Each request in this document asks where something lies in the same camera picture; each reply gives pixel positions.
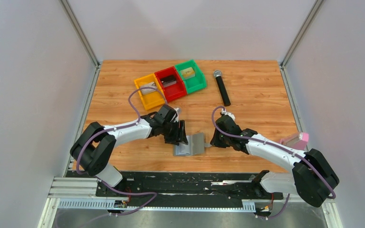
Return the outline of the grey card holder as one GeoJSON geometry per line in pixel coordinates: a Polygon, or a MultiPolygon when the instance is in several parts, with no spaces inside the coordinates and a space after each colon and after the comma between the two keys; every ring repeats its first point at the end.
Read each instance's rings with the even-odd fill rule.
{"type": "Polygon", "coordinates": [[[212,147],[205,141],[204,133],[196,133],[187,136],[188,143],[184,144],[180,142],[178,145],[173,146],[174,156],[195,156],[204,154],[206,148],[212,147]]]}

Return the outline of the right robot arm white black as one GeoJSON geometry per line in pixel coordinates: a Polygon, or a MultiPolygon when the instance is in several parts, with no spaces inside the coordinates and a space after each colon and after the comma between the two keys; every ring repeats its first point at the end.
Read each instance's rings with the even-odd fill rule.
{"type": "Polygon", "coordinates": [[[339,177],[319,150],[296,150],[271,141],[252,129],[243,130],[230,114],[222,114],[213,120],[213,124],[212,146],[231,147],[247,155],[261,157],[287,171],[262,174],[252,185],[256,197],[262,199],[274,192],[296,194],[314,207],[336,197],[334,189],[340,183],[339,177]]]}

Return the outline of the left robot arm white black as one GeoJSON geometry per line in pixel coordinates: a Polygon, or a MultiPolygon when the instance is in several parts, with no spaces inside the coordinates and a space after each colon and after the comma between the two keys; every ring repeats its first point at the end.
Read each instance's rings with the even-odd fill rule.
{"type": "Polygon", "coordinates": [[[119,125],[101,125],[93,122],[82,132],[70,149],[70,155],[88,175],[108,185],[115,196],[126,192],[126,182],[120,171],[110,164],[113,149],[122,144],[162,135],[166,144],[187,145],[185,121],[178,111],[163,105],[157,112],[140,116],[133,122],[119,125]]]}

